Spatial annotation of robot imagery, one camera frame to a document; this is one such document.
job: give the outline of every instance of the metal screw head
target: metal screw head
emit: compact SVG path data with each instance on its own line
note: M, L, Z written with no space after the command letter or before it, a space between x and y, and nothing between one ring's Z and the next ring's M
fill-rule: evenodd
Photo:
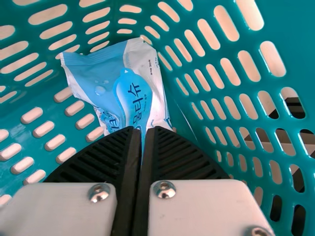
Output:
M110 193L110 187L106 183L97 183L88 191L89 200L93 203L105 200Z
M250 236L271 236L271 234L262 227L253 227L250 230Z
M159 198L172 198L176 194L176 188L170 181L159 181L154 187L153 191Z

